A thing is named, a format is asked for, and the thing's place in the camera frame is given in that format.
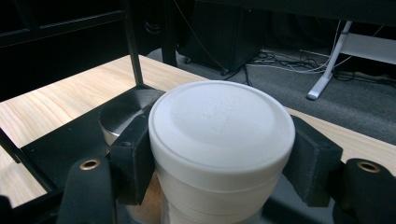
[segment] brass grommet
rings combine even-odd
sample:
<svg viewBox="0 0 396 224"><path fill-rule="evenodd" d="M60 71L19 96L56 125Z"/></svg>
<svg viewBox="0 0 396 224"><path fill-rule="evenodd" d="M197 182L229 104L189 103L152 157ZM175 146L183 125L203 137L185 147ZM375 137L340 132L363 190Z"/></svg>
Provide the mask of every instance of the brass grommet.
<svg viewBox="0 0 396 224"><path fill-rule="evenodd" d="M95 169L96 167L98 167L99 165L100 165L100 161L99 160L88 160L88 161L84 161L79 166L79 169L81 169L81 170L92 170L92 169Z"/></svg>
<svg viewBox="0 0 396 224"><path fill-rule="evenodd" d="M359 161L358 166L362 170L370 172L370 173L379 173L381 171L381 169L377 165L375 165L371 162L368 162L368 161Z"/></svg>

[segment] light wood surface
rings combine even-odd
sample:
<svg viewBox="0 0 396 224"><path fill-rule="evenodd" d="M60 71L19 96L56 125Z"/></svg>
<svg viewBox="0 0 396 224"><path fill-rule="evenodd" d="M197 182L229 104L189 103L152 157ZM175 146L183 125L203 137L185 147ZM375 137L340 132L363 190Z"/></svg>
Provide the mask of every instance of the light wood surface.
<svg viewBox="0 0 396 224"><path fill-rule="evenodd" d="M140 62L145 83L157 90L169 91L181 84L205 80L146 57L140 57ZM0 103L0 127L17 147L23 147L133 86L131 61L124 57ZM342 147L343 161L376 161L396 175L396 146L292 109L289 112ZM0 148L0 194L7 195L15 207L44 193L23 165L15 163Z"/></svg>

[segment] gray carpet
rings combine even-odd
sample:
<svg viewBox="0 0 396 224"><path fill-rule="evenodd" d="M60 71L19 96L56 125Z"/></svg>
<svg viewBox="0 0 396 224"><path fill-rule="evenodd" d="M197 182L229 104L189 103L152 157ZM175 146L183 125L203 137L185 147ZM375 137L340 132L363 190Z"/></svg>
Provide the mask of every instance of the gray carpet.
<svg viewBox="0 0 396 224"><path fill-rule="evenodd" d="M148 57L161 61L160 49ZM197 63L184 63L177 55L178 68L201 77L221 80L219 70ZM396 145L396 89L388 85L358 80L332 79L316 101L305 98L321 74L307 75L271 67L248 66L248 76L254 88L268 93L282 105L319 119L363 133ZM243 83L246 76L240 71L230 81Z"/></svg>

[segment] dark wall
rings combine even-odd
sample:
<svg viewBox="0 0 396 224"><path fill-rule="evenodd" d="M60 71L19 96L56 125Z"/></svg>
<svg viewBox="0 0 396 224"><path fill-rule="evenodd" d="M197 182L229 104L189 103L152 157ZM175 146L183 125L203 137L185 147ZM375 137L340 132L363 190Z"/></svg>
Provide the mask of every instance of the dark wall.
<svg viewBox="0 0 396 224"><path fill-rule="evenodd" d="M38 25L67 21L120 7L107 0L30 0ZM146 55L161 46L159 35L148 33L145 22L157 8L156 1L131 1L137 33L138 53ZM1 4L0 34L21 29L21 21L11 1ZM97 65L127 55L128 48L120 21L86 30L56 35L0 48L0 102L73 76Z"/></svg>

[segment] black fabric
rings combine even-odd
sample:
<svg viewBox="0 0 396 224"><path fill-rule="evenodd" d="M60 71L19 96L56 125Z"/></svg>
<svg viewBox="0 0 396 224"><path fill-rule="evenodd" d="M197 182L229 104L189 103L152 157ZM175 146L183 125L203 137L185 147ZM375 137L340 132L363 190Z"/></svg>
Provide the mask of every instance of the black fabric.
<svg viewBox="0 0 396 224"><path fill-rule="evenodd" d="M264 46L282 49L330 48L338 21L265 12Z"/></svg>

